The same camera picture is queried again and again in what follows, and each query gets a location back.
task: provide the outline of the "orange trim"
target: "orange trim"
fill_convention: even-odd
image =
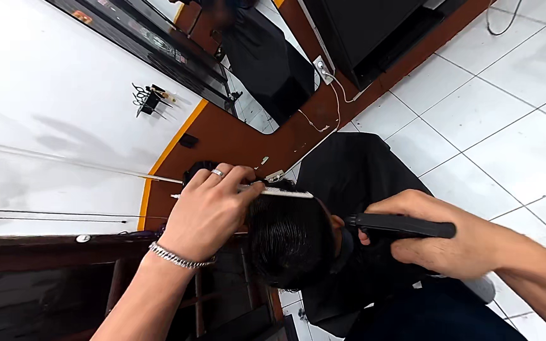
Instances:
[[[180,12],[183,11],[183,8],[185,7],[184,3],[181,3],[178,7],[178,11],[176,12],[176,15],[174,16],[174,20],[172,21],[174,24],[176,24],[176,20],[178,20],[178,17],[180,16]]]
[[[138,218],[137,230],[144,230],[144,223],[146,222],[147,206],[149,204],[149,194],[151,193],[151,181],[152,179],[146,179],[144,181],[143,202],[140,204],[140,218]]]
[[[157,159],[157,162],[155,163],[155,165],[153,165],[153,168],[151,168],[151,171],[149,172],[149,175],[155,175],[155,172],[159,169],[159,167],[161,166],[163,161],[167,158],[167,156],[170,155],[170,152],[172,151],[174,146],[176,146],[176,144],[178,143],[178,140],[180,140],[180,138],[187,131],[189,126],[191,126],[193,121],[197,118],[197,116],[199,116],[199,114],[201,113],[203,108],[206,107],[206,104],[208,104],[208,101],[206,101],[205,99],[202,99],[201,102],[199,102],[199,104],[197,105],[195,110],[191,113],[189,118],[187,118],[187,120],[185,121],[183,126],[180,127],[180,129],[178,130],[176,135],[172,138],[170,143],[164,149],[164,151],[163,151],[162,155],[160,156],[160,158]]]

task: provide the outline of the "ear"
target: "ear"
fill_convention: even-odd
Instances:
[[[342,220],[338,215],[330,215],[330,220],[332,221],[332,228],[334,229],[345,227],[345,221]]]

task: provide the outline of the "hair clipper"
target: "hair clipper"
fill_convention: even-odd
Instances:
[[[345,224],[356,226],[370,240],[375,240],[376,236],[404,239],[453,238],[456,235],[456,225],[453,223],[434,223],[405,215],[357,213],[346,217]]]

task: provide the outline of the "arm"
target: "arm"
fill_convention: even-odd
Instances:
[[[393,257],[461,279],[495,271],[546,321],[546,249],[532,239],[417,190],[374,203],[366,213],[454,223],[454,238],[398,240],[391,245]]]
[[[264,189],[257,182],[237,193],[254,170],[220,164],[226,176],[198,171],[182,192],[159,244],[183,259],[204,261],[226,242],[243,222],[248,204]],[[164,340],[194,270],[174,265],[148,252],[119,302],[92,340]]]

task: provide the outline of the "barber's hand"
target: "barber's hand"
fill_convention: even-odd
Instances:
[[[159,244],[191,261],[204,261],[220,249],[244,220],[246,208],[264,189],[256,182],[237,193],[243,180],[254,181],[254,169],[221,163],[224,177],[200,169],[170,213]]]
[[[418,264],[454,278],[481,277],[504,266],[511,257],[513,246],[533,243],[526,236],[419,190],[404,190],[374,203],[368,206],[366,213],[402,214],[438,223],[454,223],[457,231],[452,239],[410,238],[391,244],[391,253],[398,261]]]

